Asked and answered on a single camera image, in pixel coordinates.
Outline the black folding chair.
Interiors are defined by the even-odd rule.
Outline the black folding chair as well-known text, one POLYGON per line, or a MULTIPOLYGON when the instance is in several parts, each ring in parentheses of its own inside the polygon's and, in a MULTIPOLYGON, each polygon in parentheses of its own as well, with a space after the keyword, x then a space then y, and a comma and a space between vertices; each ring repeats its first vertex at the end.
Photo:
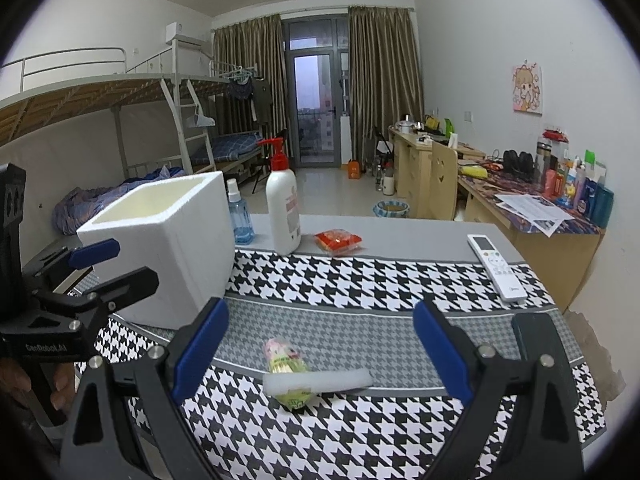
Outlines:
POLYGON ((258 184, 269 177, 271 171, 271 154, 261 154, 250 164, 250 180, 253 181, 252 193, 255 193, 258 184))

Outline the blue plaid quilt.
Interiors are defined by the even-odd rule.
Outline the blue plaid quilt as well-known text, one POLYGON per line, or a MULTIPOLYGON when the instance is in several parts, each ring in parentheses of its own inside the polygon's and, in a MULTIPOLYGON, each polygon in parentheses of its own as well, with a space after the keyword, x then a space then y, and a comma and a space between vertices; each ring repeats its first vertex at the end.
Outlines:
POLYGON ((144 178, 131 178, 106 188, 74 188, 52 210, 52 226, 63 235, 73 235, 109 204, 145 183, 183 177, 182 168, 163 166, 144 178))

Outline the right brown curtain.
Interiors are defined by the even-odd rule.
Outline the right brown curtain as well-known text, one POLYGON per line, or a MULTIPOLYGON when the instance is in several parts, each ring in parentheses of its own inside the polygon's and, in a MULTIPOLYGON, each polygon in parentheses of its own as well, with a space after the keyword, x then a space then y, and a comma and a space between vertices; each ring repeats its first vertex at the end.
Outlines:
POLYGON ((352 6, 348 32, 352 158, 368 162, 376 132, 424 114, 419 53, 407 9, 352 6))

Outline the wooden desk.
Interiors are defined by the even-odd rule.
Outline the wooden desk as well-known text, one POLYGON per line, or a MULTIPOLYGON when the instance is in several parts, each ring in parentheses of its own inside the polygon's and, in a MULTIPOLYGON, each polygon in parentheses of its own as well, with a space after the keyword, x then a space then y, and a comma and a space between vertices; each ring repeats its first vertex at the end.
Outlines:
MULTIPOLYGON (((394 142, 396 192, 406 200, 410 216, 431 219, 432 147, 418 137, 390 126, 394 142)), ((458 190, 466 197, 466 222, 498 226, 529 266, 536 272, 557 307, 566 311, 584 286, 590 264, 604 237, 598 228, 579 214, 563 222, 551 236, 545 236, 526 220, 498 206, 502 194, 529 194, 528 185, 507 177, 473 179, 458 177, 458 190)))

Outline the white air conditioner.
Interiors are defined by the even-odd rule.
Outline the white air conditioner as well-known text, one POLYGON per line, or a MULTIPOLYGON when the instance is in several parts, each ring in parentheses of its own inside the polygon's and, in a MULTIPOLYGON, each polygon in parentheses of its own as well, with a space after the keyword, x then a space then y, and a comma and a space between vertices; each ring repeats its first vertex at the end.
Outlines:
POLYGON ((172 22, 165 27, 165 42, 172 46, 175 42, 187 44, 192 48, 201 48, 205 41, 201 38, 190 36, 183 31, 183 26, 179 22, 172 22))

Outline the floral tissue packet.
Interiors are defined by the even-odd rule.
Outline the floral tissue packet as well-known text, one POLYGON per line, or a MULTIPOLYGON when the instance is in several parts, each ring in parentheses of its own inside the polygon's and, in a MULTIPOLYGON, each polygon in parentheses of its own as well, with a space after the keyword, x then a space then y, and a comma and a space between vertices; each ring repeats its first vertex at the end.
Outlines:
POLYGON ((268 376, 277 374, 306 373, 308 367, 297 350, 283 338, 271 338, 264 344, 268 362, 268 373, 262 380, 265 395, 275 398, 290 411, 301 410, 311 399, 308 390, 278 386, 277 381, 268 376))

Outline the white papers on desk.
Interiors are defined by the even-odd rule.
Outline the white papers on desk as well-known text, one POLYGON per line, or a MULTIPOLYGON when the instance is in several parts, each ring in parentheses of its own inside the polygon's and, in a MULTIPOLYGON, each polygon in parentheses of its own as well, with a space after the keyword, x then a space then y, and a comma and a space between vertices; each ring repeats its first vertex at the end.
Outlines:
POLYGON ((525 220, 535 230, 546 237, 552 235, 564 222, 573 220, 574 217, 564 209, 552 204, 550 200, 540 195, 529 194, 498 194, 497 207, 514 214, 515 217, 525 220))

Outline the glass balcony door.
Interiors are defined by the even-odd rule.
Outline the glass balcony door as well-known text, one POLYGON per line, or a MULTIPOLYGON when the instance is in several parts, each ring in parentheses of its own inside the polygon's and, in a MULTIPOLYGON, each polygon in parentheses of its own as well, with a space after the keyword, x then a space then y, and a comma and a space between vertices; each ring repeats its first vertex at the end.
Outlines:
POLYGON ((294 18, 283 22, 283 33, 295 165, 342 166, 350 159, 348 18, 294 18))

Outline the white foam strip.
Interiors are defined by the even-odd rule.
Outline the white foam strip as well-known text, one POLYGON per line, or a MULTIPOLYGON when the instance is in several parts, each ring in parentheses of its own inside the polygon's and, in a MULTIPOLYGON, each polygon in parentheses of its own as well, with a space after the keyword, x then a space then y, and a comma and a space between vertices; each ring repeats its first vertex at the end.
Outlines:
POLYGON ((372 385, 373 378, 365 368, 326 370, 325 372, 269 373, 262 376, 262 388, 267 396, 285 396, 291 392, 336 393, 367 389, 372 385))

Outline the white remote control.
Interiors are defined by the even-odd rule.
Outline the white remote control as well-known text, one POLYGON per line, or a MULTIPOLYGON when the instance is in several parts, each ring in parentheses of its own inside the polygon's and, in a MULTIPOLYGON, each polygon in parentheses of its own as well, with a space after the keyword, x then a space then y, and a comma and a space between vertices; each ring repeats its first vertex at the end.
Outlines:
POLYGON ((502 301, 513 304, 526 299, 527 292, 520 280, 501 252, 486 235, 470 234, 468 235, 468 243, 474 254, 480 259, 480 263, 484 266, 502 301))

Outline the white lotion pump bottle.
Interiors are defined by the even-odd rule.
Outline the white lotion pump bottle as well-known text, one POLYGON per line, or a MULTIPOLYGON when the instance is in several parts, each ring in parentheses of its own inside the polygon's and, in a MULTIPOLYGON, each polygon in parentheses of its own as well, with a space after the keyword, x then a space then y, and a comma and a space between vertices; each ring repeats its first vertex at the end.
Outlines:
POLYGON ((280 136, 259 141, 258 144, 272 147, 266 200, 274 251, 286 256, 296 251, 302 238, 296 175, 290 169, 280 136))

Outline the black smartphone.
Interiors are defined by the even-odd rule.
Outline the black smartphone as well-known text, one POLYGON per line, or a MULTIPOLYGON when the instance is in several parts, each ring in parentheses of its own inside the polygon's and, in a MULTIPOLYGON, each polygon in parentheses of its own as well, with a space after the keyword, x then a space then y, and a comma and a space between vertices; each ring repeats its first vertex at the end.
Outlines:
POLYGON ((568 364, 562 339, 550 315, 519 313, 512 318, 511 326, 523 360, 538 360, 546 354, 555 364, 568 364))

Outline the white styrofoam box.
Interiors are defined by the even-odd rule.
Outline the white styrofoam box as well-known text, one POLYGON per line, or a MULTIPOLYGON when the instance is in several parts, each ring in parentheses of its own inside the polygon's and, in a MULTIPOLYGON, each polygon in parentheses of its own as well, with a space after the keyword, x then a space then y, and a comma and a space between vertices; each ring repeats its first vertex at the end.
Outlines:
POLYGON ((223 297, 234 263, 224 175, 220 171, 145 183, 77 230, 87 247, 114 238, 117 257, 98 263, 104 283, 146 266, 156 293, 120 311, 133 323, 178 330, 213 297, 223 297))

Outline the blue spray bottle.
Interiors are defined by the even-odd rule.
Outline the blue spray bottle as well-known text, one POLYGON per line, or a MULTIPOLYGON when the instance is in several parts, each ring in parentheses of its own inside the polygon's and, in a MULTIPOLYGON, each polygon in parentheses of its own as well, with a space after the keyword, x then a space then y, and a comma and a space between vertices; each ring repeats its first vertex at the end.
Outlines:
POLYGON ((235 244, 248 245, 254 240, 255 232, 246 200, 242 197, 235 179, 227 181, 227 190, 235 244))

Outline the houndstooth table mat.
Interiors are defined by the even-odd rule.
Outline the houndstooth table mat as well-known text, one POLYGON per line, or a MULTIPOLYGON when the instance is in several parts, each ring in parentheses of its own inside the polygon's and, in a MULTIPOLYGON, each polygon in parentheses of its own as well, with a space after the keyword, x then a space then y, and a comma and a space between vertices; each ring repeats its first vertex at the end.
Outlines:
POLYGON ((434 462, 462 411, 447 396, 413 330, 411 312, 432 297, 448 321, 502 356, 520 354, 512 321, 545 314, 574 377, 582 445, 605 432, 582 350, 544 284, 513 266, 526 297, 503 302, 476 262, 279 256, 240 249, 227 285, 230 325, 186 423, 218 474, 229 479, 416 479, 434 462), (322 394, 291 412, 262 391, 265 343, 281 338, 311 370, 372 376, 363 392, 322 394))

